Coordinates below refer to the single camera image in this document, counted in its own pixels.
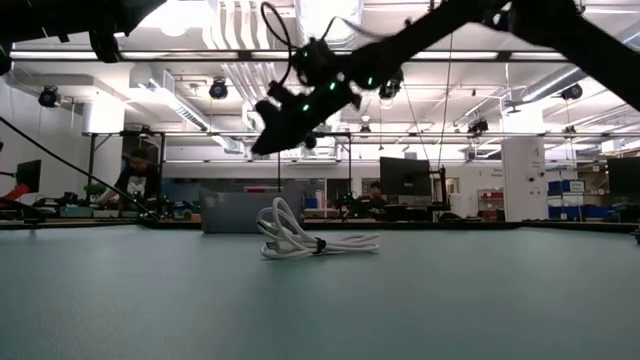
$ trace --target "black cable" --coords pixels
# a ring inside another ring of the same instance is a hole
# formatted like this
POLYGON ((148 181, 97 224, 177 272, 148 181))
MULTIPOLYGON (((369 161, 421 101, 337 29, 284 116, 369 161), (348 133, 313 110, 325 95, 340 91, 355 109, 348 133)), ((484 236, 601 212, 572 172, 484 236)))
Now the black cable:
POLYGON ((106 182, 100 180, 99 178, 95 177, 94 175, 89 174, 88 172, 80 169, 79 167, 73 165, 72 163, 68 162, 67 160, 61 158, 60 156, 56 155, 55 153, 53 153, 51 150, 47 149, 46 147, 44 147, 43 145, 41 145, 40 143, 38 143, 37 141, 33 140, 29 135, 25 134, 24 132, 22 132, 22 130, 18 129, 17 127, 15 127, 13 124, 11 124, 9 121, 7 121, 5 118, 3 118, 2 116, 0 116, 0 122, 5 124, 9 129, 13 130, 16 134, 22 136, 25 140, 27 140, 28 142, 32 143, 33 145, 35 145, 38 149, 44 151, 46 154, 48 154, 49 156, 51 156, 52 158, 60 161, 61 163, 67 165, 68 167, 72 168, 73 170, 86 175, 88 177, 90 177, 91 179, 99 182, 100 184, 104 185, 107 187, 107 189, 115 192, 116 194, 122 196, 123 198, 129 200, 131 203, 133 203, 138 209, 140 209, 143 213, 145 213, 146 215, 149 215, 153 218, 153 220, 158 221, 160 220, 158 218, 158 216, 156 214, 153 214, 151 211, 149 211, 146 207, 144 207, 142 204, 138 203, 135 199, 133 199, 131 196, 129 196, 129 194, 120 191, 118 189, 116 189, 115 187, 107 184, 106 182))
POLYGON ((364 36, 370 37, 370 38, 375 39, 375 40, 382 40, 382 39, 385 39, 387 37, 393 36, 393 35, 376 34, 374 32, 371 32, 371 31, 369 31, 369 30, 367 30, 367 29, 365 29, 363 27, 360 27, 360 26, 352 23, 351 21, 349 21, 349 20, 347 20, 345 18, 341 18, 339 16, 334 16, 334 17, 331 18, 331 21, 329 21, 329 25, 327 26, 327 30, 324 31, 324 34, 322 34, 322 37, 320 39, 324 40, 324 38, 326 38, 327 35, 329 35, 329 30, 331 30, 331 27, 333 27, 333 23, 336 20, 342 20, 342 22, 345 23, 345 25, 347 25, 348 27, 350 27, 351 30, 357 32, 360 35, 364 35, 364 36))
POLYGON ((285 71, 282 79, 278 82, 278 84, 282 86, 284 85, 284 82, 287 80, 287 78, 289 77, 289 74, 291 73, 291 67, 293 63, 293 49, 298 49, 298 47, 294 46, 291 43, 291 36, 289 36, 289 30, 287 30, 287 26, 285 25, 284 20, 282 20, 282 16, 278 14, 278 11, 275 6, 273 6, 268 2, 263 2, 262 4, 260 4, 260 15, 262 15, 262 20, 264 21, 265 25, 267 25, 267 29, 269 29, 269 32, 271 33, 271 35, 273 35, 274 38, 276 38, 278 41, 280 41, 282 44, 284 44, 287 47, 287 53, 288 53, 287 54, 288 55, 287 70, 285 71), (282 32, 284 33, 285 39, 282 39, 280 35, 278 35, 278 33, 273 29, 271 24, 269 24, 269 20, 267 19, 267 13, 265 11, 265 9, 267 8, 271 10, 273 14, 276 16, 276 19, 280 23, 280 27, 282 27, 282 32))

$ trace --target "fluorescent light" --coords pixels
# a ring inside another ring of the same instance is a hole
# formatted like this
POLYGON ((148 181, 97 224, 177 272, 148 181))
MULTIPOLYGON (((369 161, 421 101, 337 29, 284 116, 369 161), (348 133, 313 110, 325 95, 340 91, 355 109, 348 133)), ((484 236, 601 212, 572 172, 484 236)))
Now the fluorescent light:
POLYGON ((566 60, 566 58, 556 52, 514 52, 511 54, 513 60, 566 60))
POLYGON ((168 52, 140 52, 140 51, 124 51, 120 53, 126 60, 152 60, 167 56, 168 52))
POLYGON ((167 137, 203 137, 203 136, 209 136, 209 134, 203 133, 203 132, 198 132, 198 133, 194 133, 194 132, 166 133, 165 135, 167 137))
POLYGON ((625 15, 625 14, 637 14, 637 10, 632 9, 607 9, 607 8, 594 8, 587 6, 585 14, 605 14, 605 15, 625 15))
POLYGON ((270 59, 288 59, 289 58, 289 54, 286 51, 254 51, 251 53, 251 56, 265 57, 270 59))
POLYGON ((214 131, 211 134, 220 135, 220 136, 233 136, 233 137, 253 137, 257 138, 260 136, 260 133, 254 132, 227 132, 227 131, 214 131))
POLYGON ((498 53, 495 51, 422 51, 416 54, 413 59, 428 59, 428 60, 480 60, 480 59, 495 59, 498 57, 498 53))
POLYGON ((165 160, 166 164, 202 164, 204 160, 165 160))
POLYGON ((92 51, 12 51, 13 60, 98 60, 92 51))

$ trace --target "computer monitor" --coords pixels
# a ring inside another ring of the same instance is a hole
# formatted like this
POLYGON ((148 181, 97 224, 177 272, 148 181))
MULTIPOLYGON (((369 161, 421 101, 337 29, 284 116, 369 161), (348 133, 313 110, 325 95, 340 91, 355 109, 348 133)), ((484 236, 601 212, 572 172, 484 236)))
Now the computer monitor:
POLYGON ((431 196, 429 161, 381 157, 380 182, 385 195, 431 196))
POLYGON ((612 195, 640 195, 640 157, 608 159, 607 171, 612 195))
POLYGON ((42 160, 34 160, 18 164, 16 183, 29 188, 29 193, 40 192, 40 172, 42 160))

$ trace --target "white cable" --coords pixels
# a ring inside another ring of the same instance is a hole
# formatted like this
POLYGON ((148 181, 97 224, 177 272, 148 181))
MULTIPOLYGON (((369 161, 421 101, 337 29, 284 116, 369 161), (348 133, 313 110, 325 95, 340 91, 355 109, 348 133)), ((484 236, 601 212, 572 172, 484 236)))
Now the white cable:
MULTIPOLYGON (((262 247, 261 253, 269 259, 298 259, 314 255, 318 252, 319 242, 307 234, 298 224, 295 215, 282 198, 273 199, 271 207, 260 210, 256 218, 258 229, 273 241, 262 247), (273 223, 264 220, 264 216, 271 214, 273 223), (283 226, 282 219, 293 226, 295 233, 283 226)), ((337 241, 326 241, 326 246, 320 254, 336 252, 375 252, 380 245, 376 240, 379 234, 352 235, 337 241)))

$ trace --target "light fixture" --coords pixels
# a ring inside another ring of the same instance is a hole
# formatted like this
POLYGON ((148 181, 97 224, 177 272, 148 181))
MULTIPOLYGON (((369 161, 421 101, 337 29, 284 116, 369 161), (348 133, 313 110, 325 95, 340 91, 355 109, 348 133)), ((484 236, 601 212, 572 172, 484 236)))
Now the light fixture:
POLYGON ((381 100, 390 100, 396 97, 396 95, 402 89, 402 82, 404 81, 404 73, 402 69, 396 71, 393 76, 380 86, 378 96, 381 100))
POLYGON ((159 23, 160 31, 170 37, 182 36, 189 30, 190 25, 187 21, 189 16, 182 2, 178 0, 168 0, 149 15, 149 17, 158 18, 154 21, 159 23))
POLYGON ((55 109, 59 107, 62 103, 62 98, 58 93, 58 87, 51 85, 45 86, 44 90, 42 90, 38 97, 38 103, 40 106, 46 107, 47 109, 55 109))
POLYGON ((214 100, 222 100, 229 95, 227 85, 225 85, 226 79, 223 77, 217 77, 213 79, 213 85, 209 89, 209 95, 214 100))

